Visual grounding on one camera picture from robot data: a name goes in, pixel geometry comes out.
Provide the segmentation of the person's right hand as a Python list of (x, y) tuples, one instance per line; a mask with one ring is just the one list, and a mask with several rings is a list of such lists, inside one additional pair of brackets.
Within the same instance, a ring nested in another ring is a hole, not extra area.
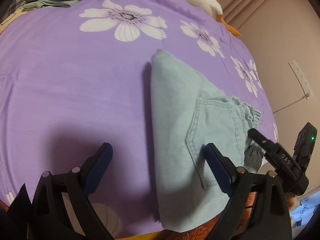
[(293, 192), (285, 193), (285, 199), (289, 211), (293, 210), (298, 205), (297, 196)]

